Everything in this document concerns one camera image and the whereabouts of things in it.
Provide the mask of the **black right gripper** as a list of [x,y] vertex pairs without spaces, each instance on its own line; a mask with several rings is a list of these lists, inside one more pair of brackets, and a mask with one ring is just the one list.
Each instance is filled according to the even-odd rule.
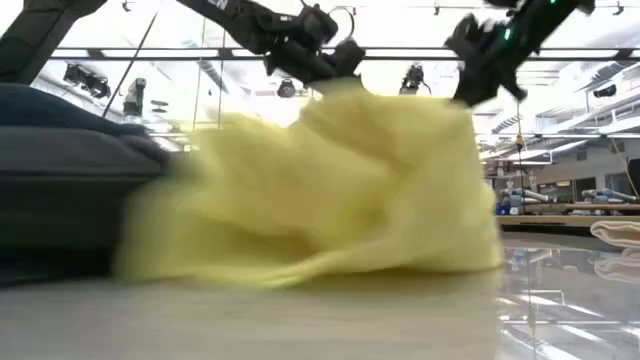
[[474,107],[493,99],[500,87],[516,100],[524,100],[527,92],[516,81],[517,65],[509,64],[513,53],[509,37],[511,29],[502,23],[480,23],[474,14],[465,15],[445,40],[459,65],[459,81],[453,100]]

